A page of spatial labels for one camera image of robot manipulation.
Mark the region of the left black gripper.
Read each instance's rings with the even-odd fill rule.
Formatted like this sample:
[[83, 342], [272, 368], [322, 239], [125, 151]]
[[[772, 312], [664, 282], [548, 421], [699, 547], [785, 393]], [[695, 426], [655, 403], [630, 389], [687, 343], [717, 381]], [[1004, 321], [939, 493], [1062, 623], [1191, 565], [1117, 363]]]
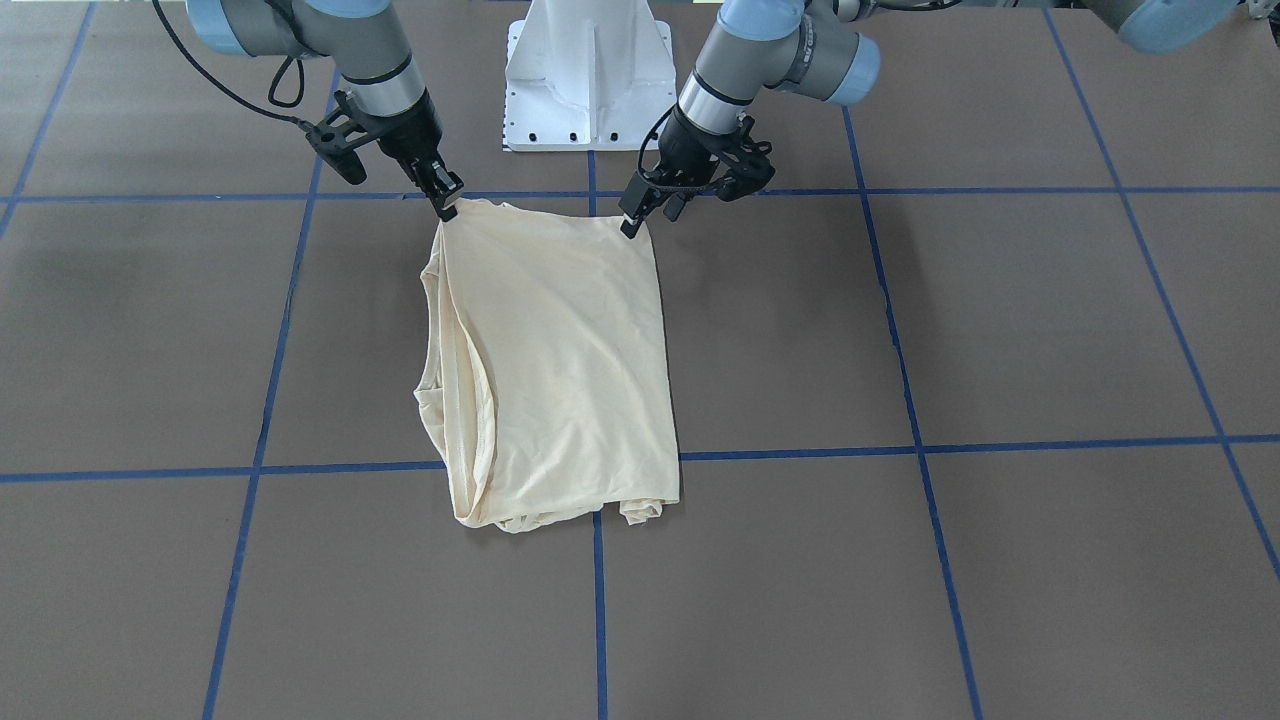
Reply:
[[671, 106], [667, 115], [657, 136], [659, 161], [650, 169], [650, 179], [645, 172], [635, 172], [620, 199], [623, 213], [620, 229], [628, 240], [637, 236], [648, 215], [660, 206], [660, 196], [663, 217], [676, 223], [694, 191], [716, 192], [713, 174], [721, 161], [714, 152], [722, 138], [736, 129], [733, 123], [728, 133], [708, 133], [677, 105]]

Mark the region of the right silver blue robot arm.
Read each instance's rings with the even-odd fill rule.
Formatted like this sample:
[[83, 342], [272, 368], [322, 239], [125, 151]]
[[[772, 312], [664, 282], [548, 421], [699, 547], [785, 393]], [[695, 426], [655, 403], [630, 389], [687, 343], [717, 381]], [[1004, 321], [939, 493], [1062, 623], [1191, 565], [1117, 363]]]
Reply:
[[389, 1], [187, 1], [196, 35], [216, 53], [326, 56], [344, 87], [315, 123], [279, 113], [346, 182], [367, 173], [358, 149], [375, 143], [424, 192], [442, 222], [457, 215], [463, 181], [447, 168], [442, 124], [408, 37]]

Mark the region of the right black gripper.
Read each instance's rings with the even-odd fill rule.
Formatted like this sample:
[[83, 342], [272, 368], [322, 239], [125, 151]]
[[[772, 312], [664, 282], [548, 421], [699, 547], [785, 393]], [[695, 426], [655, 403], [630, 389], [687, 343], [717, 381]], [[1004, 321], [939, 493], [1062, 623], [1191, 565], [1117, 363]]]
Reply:
[[378, 140], [380, 150], [422, 191], [440, 222], [453, 220], [465, 183], [440, 156], [443, 131], [430, 92], [424, 91], [403, 111], [375, 115], [375, 120], [384, 129]]

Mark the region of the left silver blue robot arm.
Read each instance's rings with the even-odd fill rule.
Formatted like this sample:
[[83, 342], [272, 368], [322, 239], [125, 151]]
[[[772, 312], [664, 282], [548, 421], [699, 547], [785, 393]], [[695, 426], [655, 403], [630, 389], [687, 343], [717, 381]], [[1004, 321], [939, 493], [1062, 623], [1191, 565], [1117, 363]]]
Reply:
[[[774, 177], [767, 141], [751, 137], [748, 109], [762, 90], [835, 106], [860, 102], [881, 73], [881, 49], [845, 35], [877, 8], [942, 12], [966, 1], [723, 1], [678, 97], [641, 141], [637, 165], [620, 199], [620, 229], [635, 238], [650, 213], [677, 222], [686, 204], [713, 193], [723, 202], [763, 191]], [[1039, 8], [1088, 10], [1119, 42], [1144, 55], [1170, 54], [1254, 1], [1047, 1]], [[654, 168], [643, 154], [657, 141]]]

